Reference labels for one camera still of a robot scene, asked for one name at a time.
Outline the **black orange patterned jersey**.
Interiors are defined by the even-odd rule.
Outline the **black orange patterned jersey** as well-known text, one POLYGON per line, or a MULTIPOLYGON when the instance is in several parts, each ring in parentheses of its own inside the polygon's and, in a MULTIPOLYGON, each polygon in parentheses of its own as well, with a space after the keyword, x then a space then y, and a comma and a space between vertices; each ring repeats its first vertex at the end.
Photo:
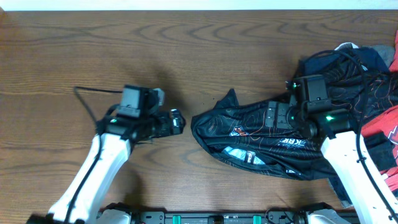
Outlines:
MULTIPOLYGON (((365 125, 382 113, 390 91, 389 72, 364 70, 348 65, 322 72, 333 110, 346 110, 351 125, 365 125)), ((323 136, 304 136, 303 123, 309 113, 304 103, 292 102, 287 92, 272 99, 241 106, 230 90, 212 110, 193 117, 193 137, 215 159, 263 175, 295 180, 331 178, 335 171, 322 156, 323 136), (269 101, 288 103, 289 124, 293 129, 265 126, 269 101)))

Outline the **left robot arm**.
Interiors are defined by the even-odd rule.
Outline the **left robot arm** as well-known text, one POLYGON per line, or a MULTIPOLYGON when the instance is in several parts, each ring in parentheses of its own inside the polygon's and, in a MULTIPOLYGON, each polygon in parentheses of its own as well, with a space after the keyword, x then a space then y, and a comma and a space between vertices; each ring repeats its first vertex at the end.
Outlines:
POLYGON ((74 180, 44 216, 32 214, 32 223, 135 223, 130 209, 116 203, 100 207, 116 174, 141 141, 182 134, 185 119, 178 109, 132 118, 107 113, 97 122, 97 134, 74 180))

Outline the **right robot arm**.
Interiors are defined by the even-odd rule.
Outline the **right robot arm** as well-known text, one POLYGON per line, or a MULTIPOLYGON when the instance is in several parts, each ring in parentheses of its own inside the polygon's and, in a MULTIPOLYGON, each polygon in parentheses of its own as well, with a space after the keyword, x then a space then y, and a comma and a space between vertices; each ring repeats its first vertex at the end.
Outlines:
POLYGON ((397 198, 391 192, 387 169, 378 169, 365 145, 354 132, 326 139, 322 154, 333 166, 354 212, 337 212, 325 203, 303 207, 296 212, 266 213, 268 223, 397 223, 397 198))

